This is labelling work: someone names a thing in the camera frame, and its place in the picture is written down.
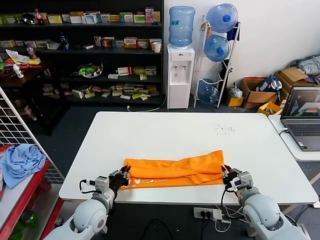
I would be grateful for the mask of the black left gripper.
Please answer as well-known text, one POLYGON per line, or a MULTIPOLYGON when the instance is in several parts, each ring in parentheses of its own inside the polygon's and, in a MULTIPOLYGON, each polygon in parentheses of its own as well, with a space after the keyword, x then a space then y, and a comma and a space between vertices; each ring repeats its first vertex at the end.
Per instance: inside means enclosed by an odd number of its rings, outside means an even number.
POLYGON ((118 192, 123 186, 129 185, 131 167, 128 165, 123 166, 120 171, 114 171, 109 174, 109 188, 114 192, 118 192))

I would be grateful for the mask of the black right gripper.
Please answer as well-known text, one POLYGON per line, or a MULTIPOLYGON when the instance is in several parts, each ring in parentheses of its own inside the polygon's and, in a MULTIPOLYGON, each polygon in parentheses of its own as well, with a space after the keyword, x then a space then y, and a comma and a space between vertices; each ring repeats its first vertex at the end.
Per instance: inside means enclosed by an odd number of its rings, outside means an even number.
POLYGON ((235 182, 237 182, 238 175, 241 173, 240 170, 236 168, 231 168, 228 165, 221 165, 221 170, 222 170, 222 180, 225 185, 225 190, 227 192, 237 192, 238 187, 235 182))

